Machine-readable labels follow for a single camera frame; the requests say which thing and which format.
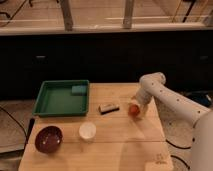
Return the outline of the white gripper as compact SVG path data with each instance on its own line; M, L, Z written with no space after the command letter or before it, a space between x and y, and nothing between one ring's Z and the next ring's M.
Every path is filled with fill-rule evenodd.
M132 102L139 104L139 114L138 118L142 119L147 111L148 111L148 105L150 101L152 100L152 95L147 92L144 88L139 88L136 94L132 98Z

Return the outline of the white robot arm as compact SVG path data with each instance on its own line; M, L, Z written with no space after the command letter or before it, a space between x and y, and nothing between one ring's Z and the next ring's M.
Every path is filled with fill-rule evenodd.
M194 141L190 171L213 171L213 110L172 91L165 83L166 77L162 72L141 76L136 101L144 109L155 97L191 124Z

